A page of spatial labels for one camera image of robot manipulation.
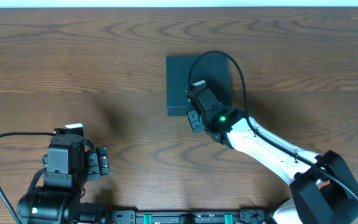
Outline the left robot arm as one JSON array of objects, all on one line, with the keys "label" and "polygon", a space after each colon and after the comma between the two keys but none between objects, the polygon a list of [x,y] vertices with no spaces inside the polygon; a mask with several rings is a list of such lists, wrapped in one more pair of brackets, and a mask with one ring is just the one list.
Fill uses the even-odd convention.
[{"label": "left robot arm", "polygon": [[109,211],[82,203],[85,183],[109,174],[106,147],[94,147],[83,136],[58,134],[51,138],[38,171],[17,212],[22,223],[109,223]]}]

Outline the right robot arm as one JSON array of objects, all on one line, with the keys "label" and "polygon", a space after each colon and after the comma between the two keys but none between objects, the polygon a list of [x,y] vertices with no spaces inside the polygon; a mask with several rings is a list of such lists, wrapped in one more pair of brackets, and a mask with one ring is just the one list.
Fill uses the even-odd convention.
[{"label": "right robot arm", "polygon": [[268,219],[272,223],[352,223],[358,218],[358,183],[334,151],[320,155],[261,127],[245,112],[220,102],[205,82],[190,85],[188,119],[220,144],[259,161],[290,188],[292,198]]}]

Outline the dark green box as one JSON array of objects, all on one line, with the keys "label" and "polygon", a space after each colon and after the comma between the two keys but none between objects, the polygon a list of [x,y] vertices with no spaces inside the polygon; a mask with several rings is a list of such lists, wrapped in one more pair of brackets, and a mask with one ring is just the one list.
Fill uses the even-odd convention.
[{"label": "dark green box", "polygon": [[190,68],[197,58],[196,55],[166,57],[168,116],[186,116],[193,109],[186,97],[189,79],[192,82],[204,80],[219,101],[232,104],[229,60],[219,54],[207,55],[198,61],[189,78]]}]

